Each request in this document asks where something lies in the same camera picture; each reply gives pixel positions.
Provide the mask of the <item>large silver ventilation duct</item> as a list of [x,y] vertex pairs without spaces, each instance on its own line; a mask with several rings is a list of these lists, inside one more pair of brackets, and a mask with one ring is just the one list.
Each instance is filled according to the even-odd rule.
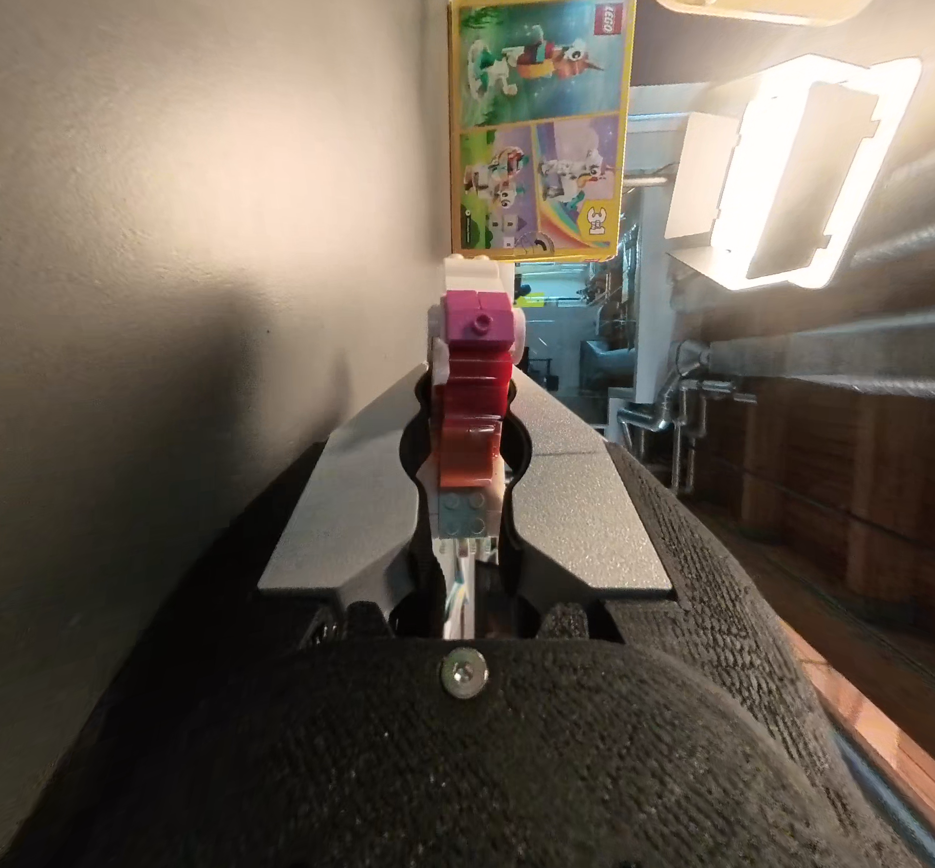
[[867,395],[934,397],[934,309],[776,336],[713,341],[713,374],[784,379]]

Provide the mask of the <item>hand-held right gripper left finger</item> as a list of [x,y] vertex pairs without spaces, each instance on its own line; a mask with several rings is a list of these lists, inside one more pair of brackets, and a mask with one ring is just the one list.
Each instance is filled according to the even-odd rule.
[[438,581],[428,493],[427,363],[329,436],[258,582],[268,596],[400,604]]

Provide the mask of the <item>yellow toy set box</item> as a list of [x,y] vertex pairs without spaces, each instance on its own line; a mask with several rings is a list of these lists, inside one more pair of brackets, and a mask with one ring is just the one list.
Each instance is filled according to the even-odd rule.
[[451,251],[603,262],[624,212],[637,0],[451,0]]

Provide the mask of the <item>toy brick unicorn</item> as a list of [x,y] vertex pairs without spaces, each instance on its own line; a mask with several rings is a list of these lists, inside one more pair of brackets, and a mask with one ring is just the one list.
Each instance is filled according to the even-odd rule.
[[448,257],[427,315],[431,452],[418,472],[445,581],[446,639],[478,637],[477,567],[497,562],[508,484],[501,439],[524,338],[523,313],[497,264]]

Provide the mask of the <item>silver pipe cluster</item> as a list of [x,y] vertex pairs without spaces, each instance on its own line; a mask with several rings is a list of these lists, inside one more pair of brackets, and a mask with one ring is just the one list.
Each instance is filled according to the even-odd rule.
[[640,461],[645,460],[650,435],[671,432],[670,489],[677,496],[694,493],[697,445],[708,436],[710,403],[730,399],[757,404],[756,395],[743,392],[736,382],[710,377],[710,360],[707,343],[675,344],[669,373],[654,401],[649,405],[624,401],[614,415],[623,445]]

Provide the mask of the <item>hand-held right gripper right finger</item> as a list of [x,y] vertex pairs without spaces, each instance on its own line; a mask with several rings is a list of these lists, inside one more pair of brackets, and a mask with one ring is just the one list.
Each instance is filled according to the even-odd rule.
[[670,597],[671,578],[606,441],[523,372],[513,384],[509,413],[523,454],[509,498],[519,595],[530,604]]

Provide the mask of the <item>bright ceiling light panel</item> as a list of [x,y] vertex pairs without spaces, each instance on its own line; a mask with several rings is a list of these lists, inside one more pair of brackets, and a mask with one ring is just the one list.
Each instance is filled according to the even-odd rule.
[[686,126],[670,255],[734,292],[828,286],[921,75],[915,56],[806,55],[709,90]]

